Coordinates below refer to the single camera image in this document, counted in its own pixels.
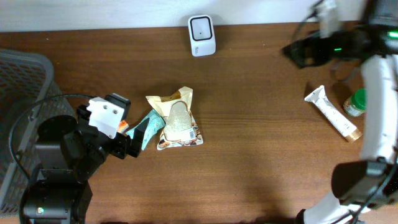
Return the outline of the orange snack packet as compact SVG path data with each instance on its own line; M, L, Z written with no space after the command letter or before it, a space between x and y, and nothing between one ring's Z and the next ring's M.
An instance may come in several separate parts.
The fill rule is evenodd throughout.
M118 127L118 133L123 134L128 129L128 127L129 127L129 125L128 125L127 121L122 120Z

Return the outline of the teal wipes packet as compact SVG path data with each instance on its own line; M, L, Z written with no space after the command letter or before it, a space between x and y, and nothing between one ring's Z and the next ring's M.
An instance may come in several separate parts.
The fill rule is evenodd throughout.
M142 131L144 135L141 149L144 150L152 137L155 136L158 131L163 129L164 127L165 121L161 117L161 115L158 114L158 112L156 112L155 110L151 110L138 125L126 131L126 135L130 136L133 139L135 136L134 132L136 130Z

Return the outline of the white bamboo print tube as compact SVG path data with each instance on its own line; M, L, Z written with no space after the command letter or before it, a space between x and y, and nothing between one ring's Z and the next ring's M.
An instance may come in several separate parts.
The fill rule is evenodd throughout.
M313 103L348 142L355 142L363 135L362 132L329 101L323 85L314 89L304 100Z

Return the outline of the beige snack bag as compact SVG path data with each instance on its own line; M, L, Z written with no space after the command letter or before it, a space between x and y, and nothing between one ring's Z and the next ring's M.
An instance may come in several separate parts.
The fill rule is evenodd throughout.
M151 107L165 121L157 149L197 146L204 143L192 112L193 90L181 87L170 96L146 96Z

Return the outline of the green lidded jar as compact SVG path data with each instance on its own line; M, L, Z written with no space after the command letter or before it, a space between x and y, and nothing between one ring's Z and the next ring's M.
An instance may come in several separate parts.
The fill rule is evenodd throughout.
M357 90L343 104L344 111L354 117L361 116L366 111L366 90Z

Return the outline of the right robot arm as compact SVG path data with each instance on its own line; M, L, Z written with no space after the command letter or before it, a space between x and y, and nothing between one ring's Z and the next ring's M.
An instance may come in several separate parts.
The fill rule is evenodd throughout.
M338 4L322 0L312 6L320 28L304 39L292 37L283 52L299 68L330 60L360 60L365 112L363 147L358 161L338 164L331 191L296 223L357 223L370 210L397 202L397 2L368 1L360 23L342 27Z

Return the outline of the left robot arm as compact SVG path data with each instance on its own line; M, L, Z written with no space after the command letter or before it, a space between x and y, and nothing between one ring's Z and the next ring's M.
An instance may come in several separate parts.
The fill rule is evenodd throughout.
M40 164L21 199L21 223L84 223L93 196L89 178L109 155L125 159L142 151L148 119L133 137L117 133L112 139L88 124L86 105L76 112L76 118L58 115L39 126L34 147Z

